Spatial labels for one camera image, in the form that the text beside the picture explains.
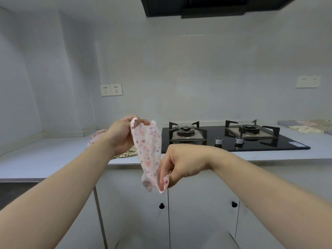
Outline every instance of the wall socket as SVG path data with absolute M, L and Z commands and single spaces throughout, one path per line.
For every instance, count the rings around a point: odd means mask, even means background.
M 321 76 L 299 76 L 296 88 L 317 88 L 320 86 Z
M 122 86 L 121 86 L 121 84 L 111 84 L 110 88 L 112 90 L 112 95 L 122 95 Z
M 121 84 L 100 85 L 102 96 L 122 95 Z
M 112 95 L 112 90 L 110 88 L 110 85 L 100 85 L 100 92 L 102 93 L 102 96 Z

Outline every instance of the forearm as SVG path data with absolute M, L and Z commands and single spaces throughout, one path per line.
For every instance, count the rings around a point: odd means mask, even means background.
M 113 155 L 111 145 L 99 140 L 6 206 L 0 212 L 0 248 L 56 247 Z
M 284 247 L 331 247 L 329 202 L 226 151 L 211 157 L 213 170 Z

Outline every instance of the range hood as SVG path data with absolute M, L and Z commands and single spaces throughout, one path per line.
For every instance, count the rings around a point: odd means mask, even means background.
M 293 0 L 141 0 L 147 17 L 181 18 L 242 16 L 246 12 L 274 11 Z

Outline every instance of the white countertop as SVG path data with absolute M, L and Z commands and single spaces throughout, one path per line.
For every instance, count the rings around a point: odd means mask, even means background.
M 278 161 L 300 159 L 332 159 L 332 136 L 301 134 L 279 126 L 280 134 L 310 146 L 310 150 L 234 152 L 247 161 Z M 0 156 L 0 179 L 46 178 L 78 156 L 90 136 L 50 138 L 32 143 Z M 137 156 L 110 160 L 109 165 L 139 164 Z

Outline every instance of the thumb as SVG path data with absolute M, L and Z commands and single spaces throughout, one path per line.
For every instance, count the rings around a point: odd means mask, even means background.
M 174 185 L 176 185 L 177 182 L 180 181 L 180 179 L 183 177 L 184 176 L 182 175 L 182 173 L 180 173 L 180 171 L 176 167 L 174 167 L 171 175 L 169 176 L 168 188 L 171 188 Z

